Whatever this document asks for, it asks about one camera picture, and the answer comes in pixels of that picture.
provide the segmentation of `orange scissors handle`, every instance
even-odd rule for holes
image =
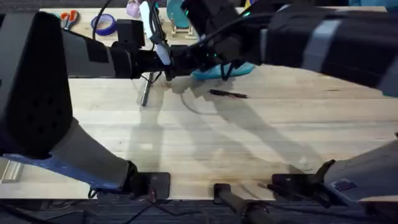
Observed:
[[[79,12],[77,10],[71,10],[70,13],[63,12],[60,14],[61,27],[63,29],[70,29],[79,19]]]

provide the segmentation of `blue tape roll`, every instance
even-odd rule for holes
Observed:
[[[91,21],[91,28],[93,28],[93,29],[94,29],[95,20],[97,20],[97,16],[94,17],[94,19]],[[111,25],[108,27],[105,27],[103,29],[97,28],[96,34],[98,34],[98,35],[113,34],[116,31],[116,20],[114,19],[114,17],[110,14],[102,14],[101,17],[99,18],[98,23],[104,22],[104,21],[111,21]]]

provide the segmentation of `pen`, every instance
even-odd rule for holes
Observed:
[[[227,91],[223,91],[223,90],[209,90],[209,93],[212,95],[216,95],[216,96],[232,96],[232,97],[236,97],[236,98],[249,98],[247,95],[245,94],[240,94],[240,93],[230,93]]]

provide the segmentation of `light wood surface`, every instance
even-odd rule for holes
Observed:
[[[98,9],[79,12],[72,30],[90,37]],[[105,13],[129,18],[124,9]],[[111,45],[116,37],[98,40]],[[211,96],[209,88],[250,99]],[[325,161],[362,154],[398,131],[397,99],[300,69],[261,66],[228,82],[160,79],[146,108],[139,106],[143,89],[143,79],[70,80],[73,112],[84,129],[140,171],[170,172],[170,198],[209,199],[213,184],[226,182],[245,198],[272,199],[257,186],[272,174],[314,173]],[[86,198],[87,191],[84,183],[32,166],[18,183],[0,185],[2,198]]]

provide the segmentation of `wooden table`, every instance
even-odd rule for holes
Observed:
[[[72,30],[90,37],[98,9],[79,12]],[[105,13],[129,18],[124,9]],[[111,45],[116,37],[98,40]],[[250,99],[211,96],[212,87]],[[398,131],[397,99],[300,69],[261,66],[228,82],[161,78],[146,108],[139,106],[143,89],[143,79],[70,80],[74,116],[85,130],[140,171],[170,172],[170,198],[209,199],[213,184],[226,182],[245,198],[271,199],[257,183],[269,183],[272,174],[314,173],[325,161],[362,154]],[[87,191],[82,182],[31,166],[18,183],[0,185],[2,198],[86,198]]]

